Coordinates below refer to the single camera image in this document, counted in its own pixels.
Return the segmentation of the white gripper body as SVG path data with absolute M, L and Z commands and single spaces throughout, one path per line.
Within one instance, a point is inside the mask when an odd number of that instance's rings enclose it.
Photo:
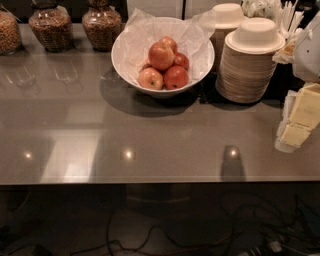
M 281 139 L 281 137 L 284 135 L 286 125 L 289 123 L 289 116 L 292 112 L 292 109 L 296 100 L 296 95 L 297 93 L 295 91 L 292 91 L 292 90 L 288 91 L 284 100 L 284 106 L 282 111 L 282 121 L 280 122 L 277 133 L 276 133 L 274 146 L 277 150 L 284 153 L 293 153 L 296 150 L 294 146 L 286 144 Z

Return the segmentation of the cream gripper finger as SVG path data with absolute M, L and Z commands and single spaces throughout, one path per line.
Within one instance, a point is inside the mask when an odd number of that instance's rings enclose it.
M 281 140 L 290 146 L 300 147 L 310 136 L 311 131 L 299 124 L 287 124 L 281 135 Z
M 297 93 L 289 116 L 292 124 L 314 129 L 320 123 L 320 84 L 306 83 Z

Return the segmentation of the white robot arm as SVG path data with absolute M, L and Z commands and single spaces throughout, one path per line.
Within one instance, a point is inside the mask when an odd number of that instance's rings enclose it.
M 275 148 L 297 150 L 320 123 L 320 12 L 299 34 L 293 51 L 293 74 L 305 84 L 284 101 Z

